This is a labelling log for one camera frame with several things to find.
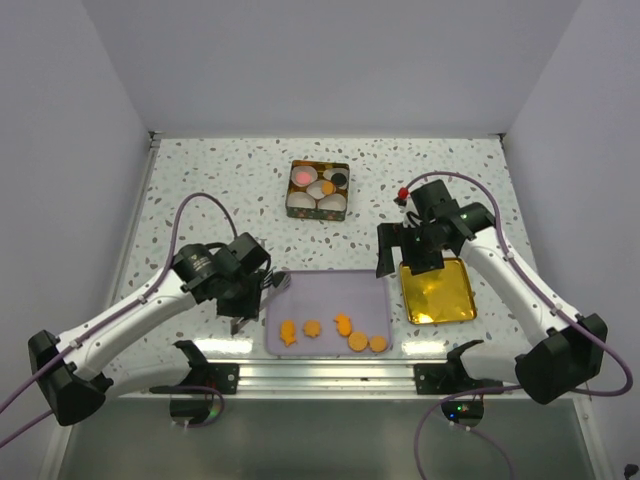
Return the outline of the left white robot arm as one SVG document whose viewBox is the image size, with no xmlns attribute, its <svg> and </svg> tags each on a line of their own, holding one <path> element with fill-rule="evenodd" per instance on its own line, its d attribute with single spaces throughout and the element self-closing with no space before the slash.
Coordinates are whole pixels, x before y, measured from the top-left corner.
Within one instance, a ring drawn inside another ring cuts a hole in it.
<svg viewBox="0 0 640 480">
<path fill-rule="evenodd" d="M 107 400 L 150 389 L 197 392 L 213 384 L 204 354 L 179 340 L 157 364 L 119 373 L 107 368 L 129 346 L 165 321 L 202 303 L 220 316 L 253 319 L 259 313 L 269 253 L 248 233 L 230 244 L 188 244 L 143 287 L 94 319 L 59 335 L 42 330 L 28 341 L 31 368 L 61 426 L 79 423 Z"/>
</svg>

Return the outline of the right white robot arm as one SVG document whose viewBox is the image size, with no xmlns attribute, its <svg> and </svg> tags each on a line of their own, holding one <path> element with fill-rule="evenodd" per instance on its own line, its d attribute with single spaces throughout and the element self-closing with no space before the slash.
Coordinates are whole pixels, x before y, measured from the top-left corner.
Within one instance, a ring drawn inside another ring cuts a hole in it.
<svg viewBox="0 0 640 480">
<path fill-rule="evenodd" d="M 530 345 L 519 353 L 473 340 L 453 349 L 444 367 L 451 389 L 518 384 L 546 405 L 599 373 L 606 323 L 564 303 L 509 247 L 495 209 L 478 202 L 460 205 L 441 180 L 415 190 L 403 187 L 394 201 L 403 220 L 377 228 L 377 277 L 395 272 L 394 248 L 413 275 L 443 269 L 444 255 L 451 252 L 494 290 Z"/>
</svg>

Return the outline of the metal tongs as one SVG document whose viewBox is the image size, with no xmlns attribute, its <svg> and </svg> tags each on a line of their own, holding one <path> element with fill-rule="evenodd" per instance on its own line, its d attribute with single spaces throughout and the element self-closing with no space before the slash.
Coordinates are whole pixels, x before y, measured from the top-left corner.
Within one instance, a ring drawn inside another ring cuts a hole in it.
<svg viewBox="0 0 640 480">
<path fill-rule="evenodd" d="M 231 336 L 236 336 L 243 327 L 259 319 L 260 313 L 265 310 L 280 294 L 284 293 L 291 285 L 291 274 L 286 271 L 270 270 L 262 281 L 261 288 L 265 296 L 261 299 L 257 312 L 249 316 L 234 317 L 230 320 Z"/>
</svg>

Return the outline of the pink round cookie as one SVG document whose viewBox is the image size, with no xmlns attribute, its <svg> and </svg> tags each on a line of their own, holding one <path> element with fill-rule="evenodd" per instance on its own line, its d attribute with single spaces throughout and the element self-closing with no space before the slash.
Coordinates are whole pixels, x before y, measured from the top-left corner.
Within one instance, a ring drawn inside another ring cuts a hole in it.
<svg viewBox="0 0 640 480">
<path fill-rule="evenodd" d="M 312 175 L 306 171 L 300 171 L 295 175 L 295 181 L 299 186 L 306 186 L 313 180 Z"/>
</svg>

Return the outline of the orange swirl cookie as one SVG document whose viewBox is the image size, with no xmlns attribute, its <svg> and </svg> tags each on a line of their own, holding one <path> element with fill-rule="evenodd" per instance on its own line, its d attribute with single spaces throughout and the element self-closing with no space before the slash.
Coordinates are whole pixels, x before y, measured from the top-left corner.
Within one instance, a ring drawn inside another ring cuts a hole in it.
<svg viewBox="0 0 640 480">
<path fill-rule="evenodd" d="M 334 184 L 328 181 L 323 183 L 321 189 L 324 195 L 331 195 L 335 192 Z"/>
</svg>

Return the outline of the orange dotted round cookie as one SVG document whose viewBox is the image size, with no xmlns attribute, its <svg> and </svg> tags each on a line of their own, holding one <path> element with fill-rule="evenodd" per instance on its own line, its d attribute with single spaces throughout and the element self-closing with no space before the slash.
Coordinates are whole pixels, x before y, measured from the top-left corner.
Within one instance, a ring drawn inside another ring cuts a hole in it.
<svg viewBox="0 0 640 480">
<path fill-rule="evenodd" d="M 362 352 L 369 345 L 369 339 L 367 335 L 361 331 L 352 332 L 348 339 L 348 346 L 354 352 Z"/>
</svg>

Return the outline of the black sandwich cookie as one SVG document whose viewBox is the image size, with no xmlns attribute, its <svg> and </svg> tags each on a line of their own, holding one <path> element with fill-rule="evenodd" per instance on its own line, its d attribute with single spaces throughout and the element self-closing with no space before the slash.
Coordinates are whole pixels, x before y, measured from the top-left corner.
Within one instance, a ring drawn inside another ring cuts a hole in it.
<svg viewBox="0 0 640 480">
<path fill-rule="evenodd" d="M 335 173 L 331 176 L 331 183 L 334 184 L 336 188 L 344 188 L 348 184 L 347 177 L 342 173 Z"/>
</svg>

